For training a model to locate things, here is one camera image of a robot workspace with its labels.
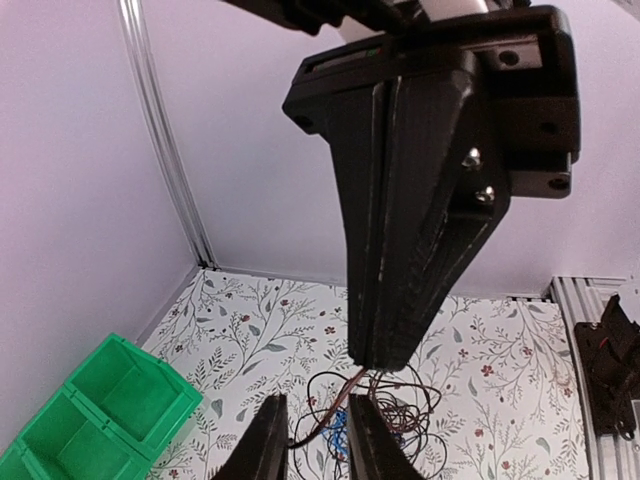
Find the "white wall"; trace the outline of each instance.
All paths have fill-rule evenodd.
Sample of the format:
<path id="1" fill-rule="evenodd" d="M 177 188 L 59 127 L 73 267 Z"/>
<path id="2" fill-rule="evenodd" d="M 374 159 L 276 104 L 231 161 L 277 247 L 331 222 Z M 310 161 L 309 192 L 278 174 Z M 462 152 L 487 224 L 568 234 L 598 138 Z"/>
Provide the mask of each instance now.
<path id="1" fill-rule="evenodd" d="M 115 0 L 0 2 L 0 451 L 192 267 Z"/>
<path id="2" fill-rule="evenodd" d="M 552 0 L 578 56 L 583 152 L 572 196 L 516 198 L 455 291 L 540 293 L 553 275 L 625 276 L 640 253 L 640 23 L 609 0 Z M 281 105 L 300 61 L 341 43 L 209 0 L 146 2 L 160 84 L 224 267 L 345 279 L 327 145 Z"/>

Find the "black object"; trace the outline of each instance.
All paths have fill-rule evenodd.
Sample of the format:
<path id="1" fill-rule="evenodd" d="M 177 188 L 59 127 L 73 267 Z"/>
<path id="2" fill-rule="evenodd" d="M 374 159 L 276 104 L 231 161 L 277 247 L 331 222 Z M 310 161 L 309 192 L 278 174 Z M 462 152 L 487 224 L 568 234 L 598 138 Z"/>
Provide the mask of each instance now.
<path id="1" fill-rule="evenodd" d="M 287 397 L 262 403 L 216 480 L 287 480 Z"/>
<path id="2" fill-rule="evenodd" d="M 385 0 L 225 0 L 281 27 L 316 35 L 327 23 L 342 24 L 345 15 L 372 30 L 400 34 L 412 19 Z"/>
<path id="3" fill-rule="evenodd" d="M 596 435 L 633 438 L 631 401 L 640 399 L 640 327 L 611 297 L 600 323 L 578 323 L 575 335 Z"/>
<path id="4" fill-rule="evenodd" d="M 354 480 L 424 480 L 406 459 L 366 395 L 349 395 L 350 472 Z M 211 480 L 286 480 L 287 399 L 267 397 L 229 460 Z"/>
<path id="5" fill-rule="evenodd" d="M 354 480 L 424 480 L 366 395 L 349 395 L 349 463 Z"/>
<path id="6" fill-rule="evenodd" d="M 511 196 L 567 196 L 580 148 L 573 44 L 552 7 L 307 58 L 283 109 L 331 147 L 349 353 L 366 368 L 406 365 Z"/>

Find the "green storage bin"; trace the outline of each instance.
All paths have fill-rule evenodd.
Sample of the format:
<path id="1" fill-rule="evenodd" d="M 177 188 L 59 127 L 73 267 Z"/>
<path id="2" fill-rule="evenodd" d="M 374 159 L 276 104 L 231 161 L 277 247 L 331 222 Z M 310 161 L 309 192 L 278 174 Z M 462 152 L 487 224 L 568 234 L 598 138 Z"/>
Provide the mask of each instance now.
<path id="1" fill-rule="evenodd" d="M 127 444 L 153 461 L 202 400 L 164 361 L 115 334 L 65 385 Z"/>
<path id="2" fill-rule="evenodd" d="M 12 480 L 39 480 L 40 477 L 30 470 L 29 462 L 17 444 L 11 445 L 0 458 L 0 478 Z"/>
<path id="3" fill-rule="evenodd" d="M 111 334 L 0 458 L 0 480 L 142 480 L 201 400 Z"/>
<path id="4" fill-rule="evenodd" d="M 149 460 L 129 448 L 65 389 L 27 425 L 16 445 L 23 450 L 22 459 L 32 475 L 24 477 L 28 479 L 143 479 L 151 467 Z"/>

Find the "patterned floor surface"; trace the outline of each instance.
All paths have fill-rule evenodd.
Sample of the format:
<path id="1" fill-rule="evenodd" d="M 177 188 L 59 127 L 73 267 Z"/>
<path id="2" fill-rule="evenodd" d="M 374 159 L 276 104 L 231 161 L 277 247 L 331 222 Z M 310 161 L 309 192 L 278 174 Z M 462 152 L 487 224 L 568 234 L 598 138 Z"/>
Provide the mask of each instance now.
<path id="1" fill-rule="evenodd" d="M 206 396 L 196 426 L 149 478 L 208 480 L 269 394 L 288 395 L 293 428 L 309 411 L 314 373 L 357 371 L 346 353 L 346 308 L 341 288 L 200 272 L 143 347 Z M 446 451 L 435 437 L 421 450 L 415 466 L 425 477 L 588 478 L 575 372 L 556 305 L 449 297 L 411 364 L 443 394 L 429 430 Z M 340 386 L 327 377 L 312 384 L 314 408 L 327 406 Z M 301 430 L 311 426 L 302 422 Z M 322 438 L 295 461 L 304 480 L 348 478 Z M 290 468 L 289 478 L 301 477 Z"/>

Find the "bolt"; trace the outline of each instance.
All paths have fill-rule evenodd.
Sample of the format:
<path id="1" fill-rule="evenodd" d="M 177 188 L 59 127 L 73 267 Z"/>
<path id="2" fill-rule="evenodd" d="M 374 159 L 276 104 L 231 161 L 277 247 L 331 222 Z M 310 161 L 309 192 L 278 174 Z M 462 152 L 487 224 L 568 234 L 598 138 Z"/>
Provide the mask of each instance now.
<path id="1" fill-rule="evenodd" d="M 462 166 L 468 170 L 477 170 L 482 166 L 482 159 L 480 158 L 480 150 L 473 147 L 469 150 L 469 153 L 462 161 Z"/>
<path id="2" fill-rule="evenodd" d="M 476 192 L 476 200 L 483 205 L 491 205 L 496 199 L 496 192 L 491 185 L 484 190 Z"/>

